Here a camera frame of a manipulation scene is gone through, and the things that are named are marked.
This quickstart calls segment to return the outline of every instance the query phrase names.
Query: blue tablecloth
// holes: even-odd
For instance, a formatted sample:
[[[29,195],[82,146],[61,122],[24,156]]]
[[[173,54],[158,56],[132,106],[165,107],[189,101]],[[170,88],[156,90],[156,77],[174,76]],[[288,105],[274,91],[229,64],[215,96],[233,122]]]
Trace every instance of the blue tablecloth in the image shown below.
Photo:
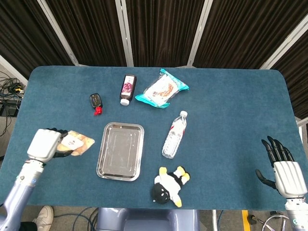
[[[158,205],[150,189],[160,166],[174,171],[182,165],[191,180],[180,191],[182,208],[284,208],[285,200],[263,185],[259,168],[273,179],[261,139],[280,140],[293,153],[307,176],[307,160],[298,134],[283,76],[275,70],[166,68],[185,82],[166,109],[135,99],[119,103],[125,74],[137,76],[135,95],[159,75],[159,68],[42,66],[30,77],[15,129],[0,170],[0,201],[4,201],[39,128],[75,130],[95,139],[82,156],[51,160],[35,188],[32,205],[76,205],[128,208],[175,208]],[[89,96],[99,93],[103,115],[94,116]],[[187,128],[176,157],[161,149],[174,118],[188,112]],[[141,173],[133,182],[106,180],[96,175],[103,136],[109,122],[144,127]]]

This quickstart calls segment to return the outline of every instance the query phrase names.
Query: food package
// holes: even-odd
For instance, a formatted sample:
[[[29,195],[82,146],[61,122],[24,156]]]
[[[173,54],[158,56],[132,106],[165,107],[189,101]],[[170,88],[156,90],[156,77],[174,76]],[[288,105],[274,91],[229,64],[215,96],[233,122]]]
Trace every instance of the food package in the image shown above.
[[[63,138],[60,144],[58,144],[57,151],[67,152],[73,150],[71,155],[82,155],[94,143],[94,139],[75,131],[69,131],[68,135]]]
[[[154,107],[166,108],[170,105],[168,100],[180,90],[189,90],[189,87],[165,69],[160,69],[159,78],[135,98]]]

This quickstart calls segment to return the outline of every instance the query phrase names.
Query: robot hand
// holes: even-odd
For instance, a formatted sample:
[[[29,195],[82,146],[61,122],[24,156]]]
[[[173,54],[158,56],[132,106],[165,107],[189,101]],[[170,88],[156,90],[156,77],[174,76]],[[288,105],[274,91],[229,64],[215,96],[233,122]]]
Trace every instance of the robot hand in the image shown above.
[[[29,158],[47,163],[52,158],[65,157],[70,155],[72,151],[56,151],[59,142],[67,134],[67,130],[58,130],[56,128],[39,129],[36,132],[27,151]]]
[[[287,199],[285,208],[293,230],[308,231],[308,204],[305,202],[307,187],[302,170],[286,147],[270,136],[268,140],[270,144],[265,140],[262,140],[262,143],[268,152],[275,182],[266,179],[258,169],[256,170],[257,177],[263,184],[276,189]]]

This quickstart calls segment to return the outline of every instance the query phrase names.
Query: stuffed penguin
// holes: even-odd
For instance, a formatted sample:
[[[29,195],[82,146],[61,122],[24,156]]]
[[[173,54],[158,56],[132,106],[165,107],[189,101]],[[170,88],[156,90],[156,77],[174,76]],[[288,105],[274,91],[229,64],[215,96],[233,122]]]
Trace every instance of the stuffed penguin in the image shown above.
[[[159,168],[159,176],[154,179],[152,198],[154,202],[165,204],[169,200],[177,207],[182,207],[182,201],[178,195],[181,187],[189,181],[190,175],[182,166],[174,172],[167,173],[167,168]]]

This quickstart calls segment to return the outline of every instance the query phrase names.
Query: bottle cap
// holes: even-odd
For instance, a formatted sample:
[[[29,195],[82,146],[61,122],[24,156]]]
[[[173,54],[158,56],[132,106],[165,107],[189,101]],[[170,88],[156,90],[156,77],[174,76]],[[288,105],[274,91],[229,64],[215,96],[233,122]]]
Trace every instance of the bottle cap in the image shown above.
[[[120,104],[122,104],[123,106],[127,106],[127,105],[129,105],[129,100],[121,99]]]
[[[186,116],[187,116],[187,112],[181,111],[181,112],[180,112],[180,116],[186,117]]]

